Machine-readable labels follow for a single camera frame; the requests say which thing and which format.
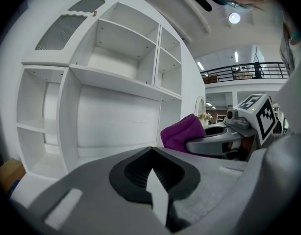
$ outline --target column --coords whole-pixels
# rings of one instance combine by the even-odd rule
[[[236,106],[238,104],[238,92],[232,92],[232,106]]]

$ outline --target mirror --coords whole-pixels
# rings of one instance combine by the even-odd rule
[[[203,113],[206,111],[205,108],[205,98],[202,96],[199,96],[196,100],[196,104],[195,104],[195,111],[194,114],[196,116],[198,116],[200,113]]]

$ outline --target white tape strip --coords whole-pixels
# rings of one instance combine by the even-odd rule
[[[74,188],[70,190],[56,208],[48,215],[45,219],[45,223],[58,231],[80,201],[82,194],[83,192],[79,189]]]
[[[147,179],[146,191],[151,193],[152,196],[152,211],[159,219],[160,223],[165,226],[168,213],[169,196],[153,169]]]

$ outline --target cabinet compartment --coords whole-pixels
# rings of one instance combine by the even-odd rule
[[[156,86],[181,95],[181,63],[163,48],[160,48]]]
[[[72,64],[154,83],[156,43],[116,23],[99,19],[78,46]]]
[[[163,27],[160,46],[181,63],[181,44]]]
[[[68,171],[88,161],[157,145],[161,101],[100,88],[93,84],[99,77],[99,72],[73,68],[64,82],[59,147]]]
[[[65,169],[58,149],[56,112],[63,68],[26,66],[17,101],[17,127],[26,168],[61,178]]]
[[[159,24],[125,4],[115,4],[101,18],[125,26],[156,42]]]

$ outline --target cardboard box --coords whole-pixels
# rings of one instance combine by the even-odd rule
[[[0,185],[7,194],[17,180],[25,175],[23,164],[15,159],[10,159],[0,167]]]

